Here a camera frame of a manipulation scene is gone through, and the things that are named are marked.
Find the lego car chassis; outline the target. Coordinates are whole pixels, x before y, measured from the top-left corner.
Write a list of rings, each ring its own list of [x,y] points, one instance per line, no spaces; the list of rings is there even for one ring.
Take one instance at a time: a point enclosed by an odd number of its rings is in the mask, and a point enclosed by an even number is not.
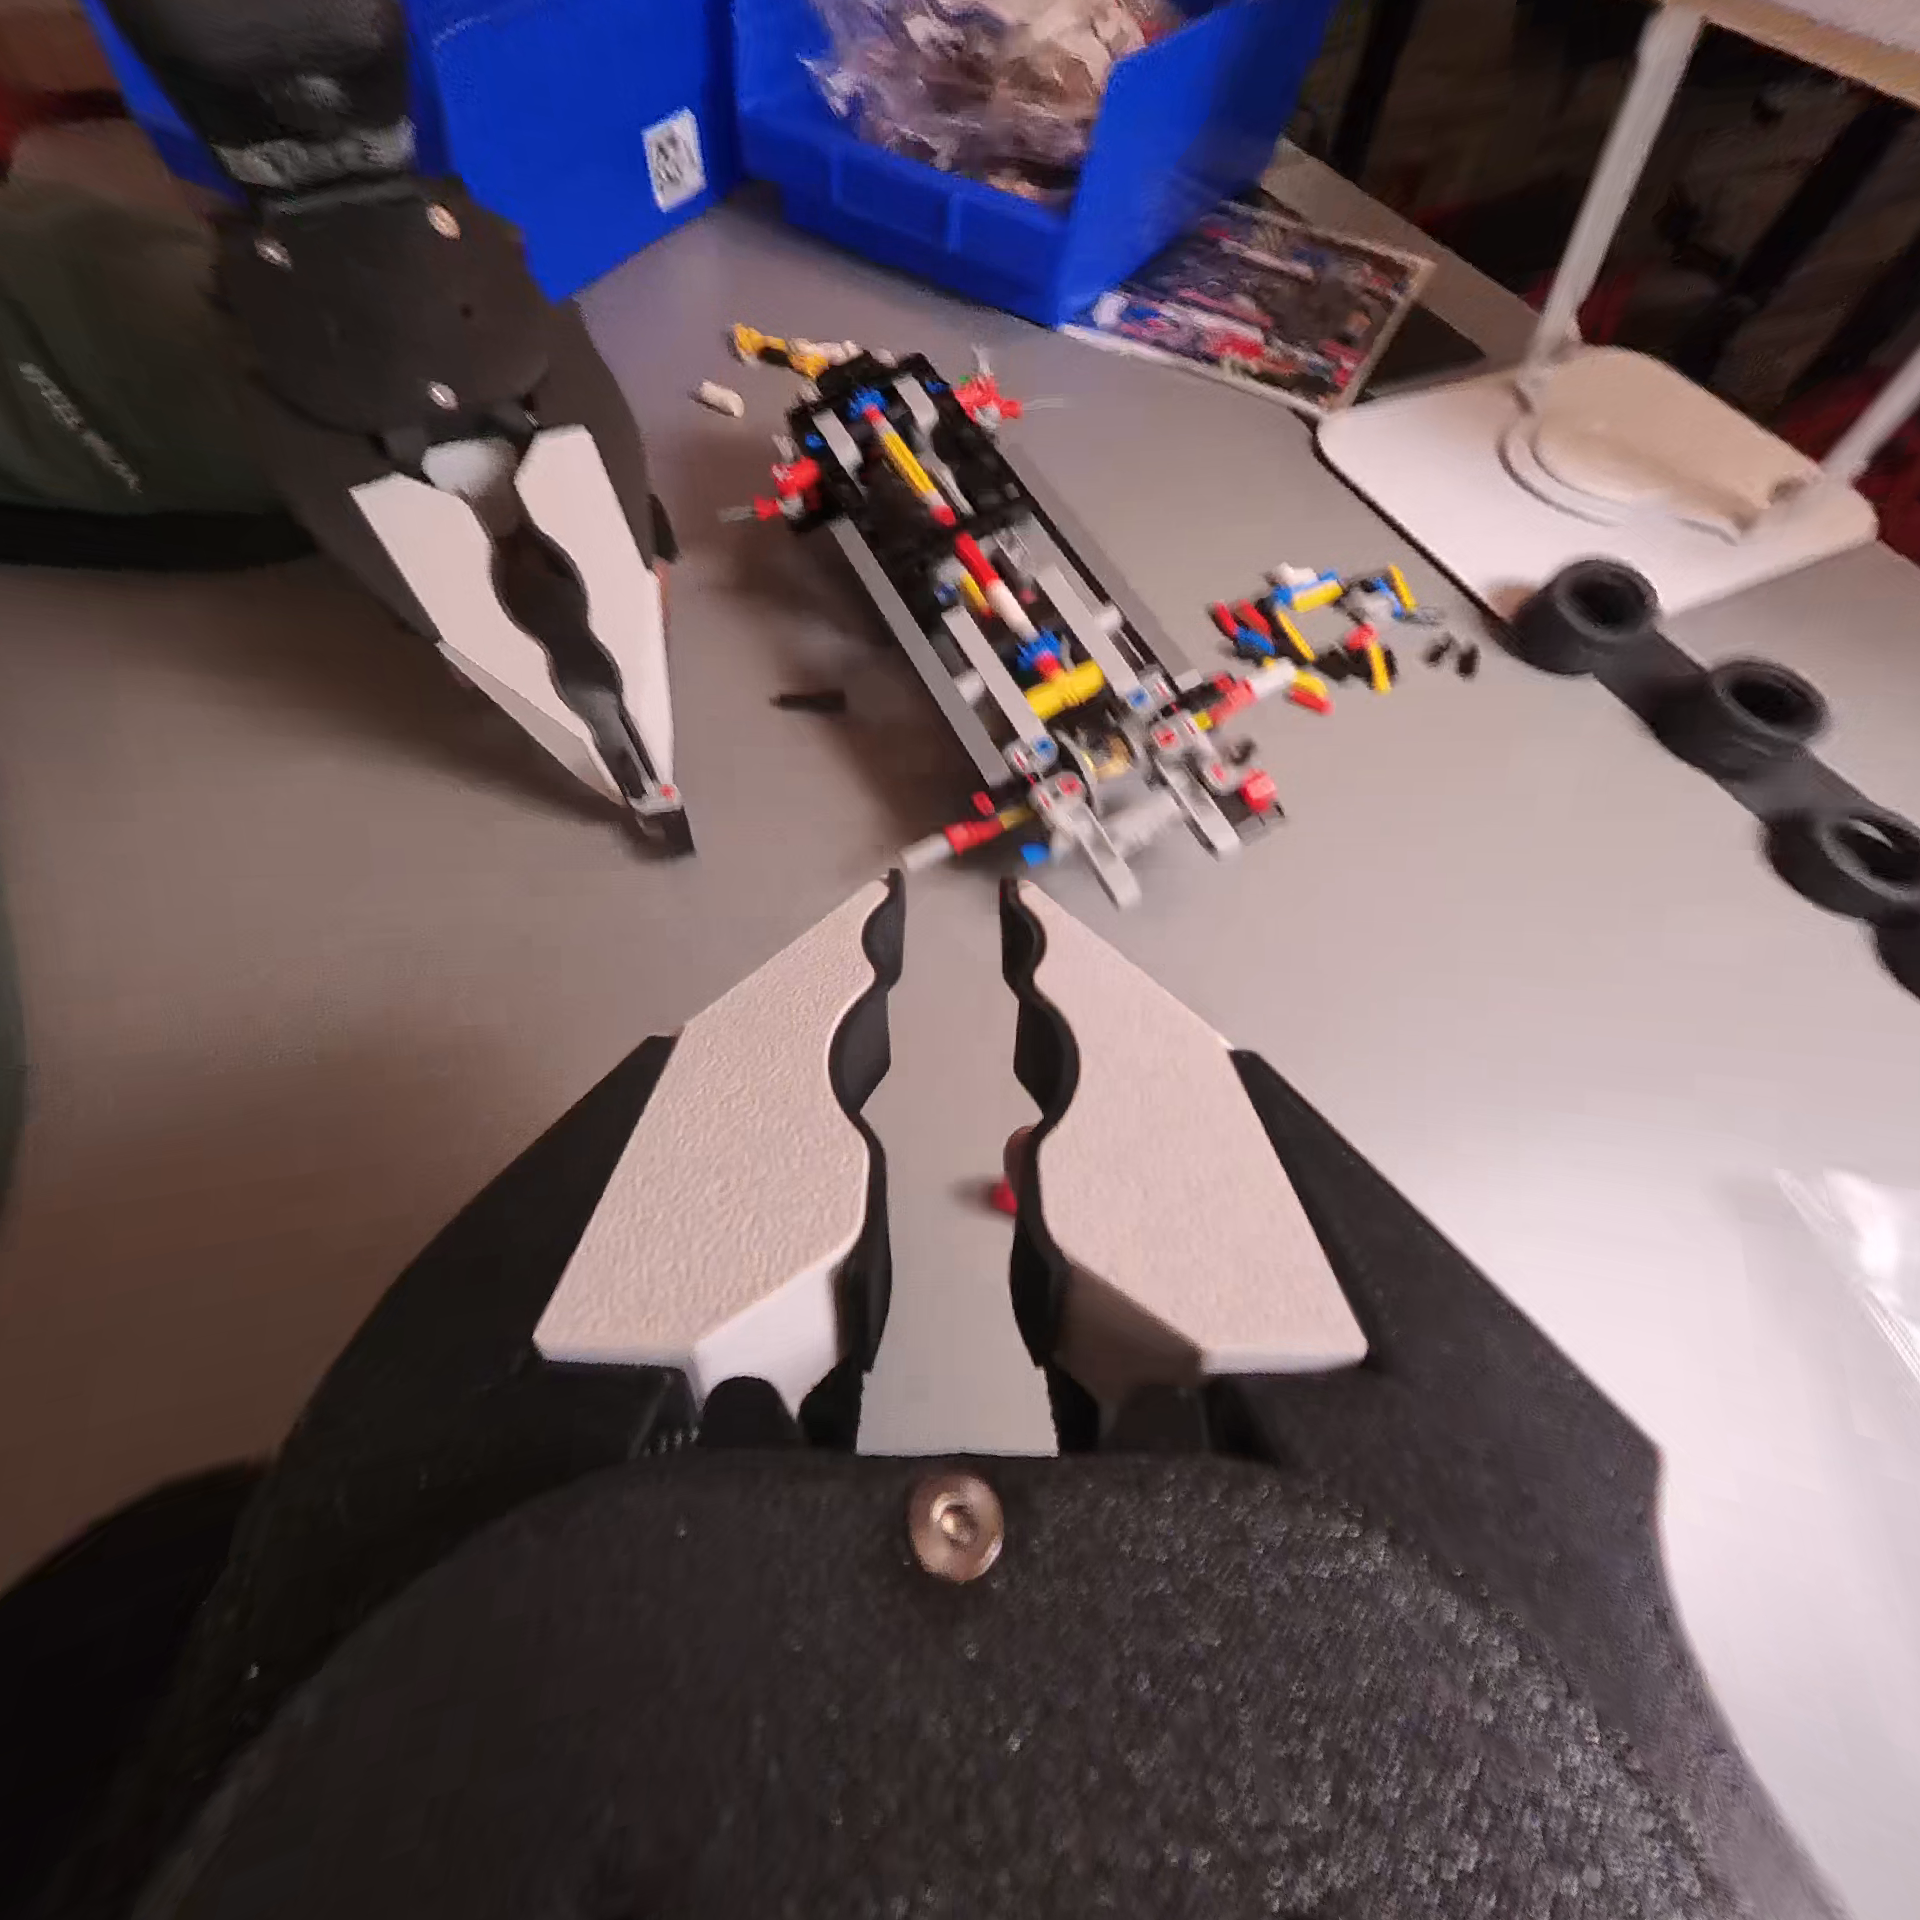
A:
[[[1025,404],[991,359],[946,376],[924,352],[818,344],[847,359],[795,376],[771,485],[731,515],[831,538],[977,770],[967,814],[903,868],[1017,843],[1029,867],[1084,861],[1126,908],[1167,830],[1225,859],[1277,824],[1277,784],[1234,734],[1259,704],[1194,714],[1223,669],[1189,666],[1003,445]]]

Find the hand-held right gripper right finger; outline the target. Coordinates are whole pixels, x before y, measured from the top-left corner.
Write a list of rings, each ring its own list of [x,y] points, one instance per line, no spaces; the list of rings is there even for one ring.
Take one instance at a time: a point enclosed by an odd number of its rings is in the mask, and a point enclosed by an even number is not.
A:
[[[1010,1291],[1057,1438],[1141,1395],[1370,1354],[1236,1046],[1030,880],[998,890],[1015,1078],[1038,1108]]]

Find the white stand base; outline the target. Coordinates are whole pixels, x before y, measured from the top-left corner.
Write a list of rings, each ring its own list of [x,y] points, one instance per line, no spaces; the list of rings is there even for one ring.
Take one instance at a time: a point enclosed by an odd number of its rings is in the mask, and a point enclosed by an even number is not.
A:
[[[1915,21],[1878,2],[1655,5],[1523,359],[1324,421],[1329,467],[1499,618],[1580,560],[1689,612],[1873,544],[1859,483],[1915,416],[1915,354],[1813,460],[1689,374],[1585,343],[1577,312],[1707,27],[1915,108]]]

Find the blue bin with square tag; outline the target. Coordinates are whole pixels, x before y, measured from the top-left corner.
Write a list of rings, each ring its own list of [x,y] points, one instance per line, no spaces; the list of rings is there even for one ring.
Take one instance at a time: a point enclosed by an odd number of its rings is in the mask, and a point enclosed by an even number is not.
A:
[[[577,298],[702,219],[741,168],[729,2],[405,7],[439,151]]]

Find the person's left forearm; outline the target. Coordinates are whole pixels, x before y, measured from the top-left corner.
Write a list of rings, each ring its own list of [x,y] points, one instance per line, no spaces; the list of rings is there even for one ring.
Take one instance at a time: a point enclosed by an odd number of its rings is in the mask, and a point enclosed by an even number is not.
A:
[[[2,503],[110,520],[282,512],[202,221],[4,183]]]

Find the pile of small lego pieces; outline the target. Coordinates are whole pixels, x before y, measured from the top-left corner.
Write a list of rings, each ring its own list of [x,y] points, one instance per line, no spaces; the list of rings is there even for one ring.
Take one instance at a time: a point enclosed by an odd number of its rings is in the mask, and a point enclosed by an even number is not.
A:
[[[1189,699],[1212,724],[1261,702],[1330,714],[1338,685],[1385,696],[1402,683],[1406,650],[1467,683],[1484,662],[1482,639],[1453,630],[1397,564],[1353,573],[1274,566],[1259,592],[1206,604],[1206,620],[1231,659],[1231,669]]]

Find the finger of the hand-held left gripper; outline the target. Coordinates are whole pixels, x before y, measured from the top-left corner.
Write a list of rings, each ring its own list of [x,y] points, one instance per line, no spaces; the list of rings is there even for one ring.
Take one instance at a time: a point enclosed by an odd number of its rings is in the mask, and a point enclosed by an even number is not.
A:
[[[431,448],[423,475],[353,492],[395,563],[441,659],[611,804],[637,787],[607,666],[585,636],[565,563],[531,533],[515,492],[526,448]]]
[[[515,492],[531,533],[565,563],[582,628],[605,661],[615,720],[630,743],[637,803],[684,803],[665,646],[665,589],[582,424],[551,424],[519,458]]]

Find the person's black trousers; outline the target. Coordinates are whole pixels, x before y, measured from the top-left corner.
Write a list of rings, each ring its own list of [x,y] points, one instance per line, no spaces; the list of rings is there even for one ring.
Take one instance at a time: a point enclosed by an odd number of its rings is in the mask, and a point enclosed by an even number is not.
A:
[[[47,1551],[2,1597],[2,1916],[34,1916],[161,1700],[265,1477],[170,1478]]]

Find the blue bin with plastic bags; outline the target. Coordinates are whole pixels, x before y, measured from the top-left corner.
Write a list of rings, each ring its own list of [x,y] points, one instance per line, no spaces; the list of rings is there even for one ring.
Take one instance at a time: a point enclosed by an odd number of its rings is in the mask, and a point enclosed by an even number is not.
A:
[[[1261,176],[1332,11],[1210,5],[1121,60],[1074,194],[1050,207],[862,140],[804,68],[828,51],[812,5],[733,5],[741,167],[774,187],[793,227],[1059,326]]]

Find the plastic bags of lego parts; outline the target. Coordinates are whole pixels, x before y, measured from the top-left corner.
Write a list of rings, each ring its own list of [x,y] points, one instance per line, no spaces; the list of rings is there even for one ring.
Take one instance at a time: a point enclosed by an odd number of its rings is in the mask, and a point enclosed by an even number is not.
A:
[[[802,66],[845,133],[900,159],[1065,207],[1121,63],[1171,38],[1171,2],[812,2]]]

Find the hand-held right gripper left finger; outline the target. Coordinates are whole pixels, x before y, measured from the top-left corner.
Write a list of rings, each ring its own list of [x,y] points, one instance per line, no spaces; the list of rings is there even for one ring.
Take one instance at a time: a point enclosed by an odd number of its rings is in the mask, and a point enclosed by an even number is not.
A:
[[[894,1293],[868,1104],[903,959],[890,870],[684,1024],[535,1324],[541,1359],[673,1373],[698,1424],[755,1380],[815,1448],[858,1444]]]

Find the lego instruction booklet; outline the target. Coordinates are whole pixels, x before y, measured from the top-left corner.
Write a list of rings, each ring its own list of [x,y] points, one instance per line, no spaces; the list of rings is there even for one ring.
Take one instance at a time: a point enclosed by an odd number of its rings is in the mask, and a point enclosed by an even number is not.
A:
[[[1062,334],[1321,421],[1365,394],[1433,269],[1423,251],[1228,198]]]

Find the clear plastic bag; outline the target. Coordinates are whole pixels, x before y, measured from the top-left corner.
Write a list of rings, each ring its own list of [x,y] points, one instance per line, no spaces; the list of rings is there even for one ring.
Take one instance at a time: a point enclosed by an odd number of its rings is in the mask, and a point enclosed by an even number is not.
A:
[[[1886,1496],[1915,1508],[1918,1189],[1847,1168],[1780,1168],[1774,1182],[1805,1245],[1842,1422]]]

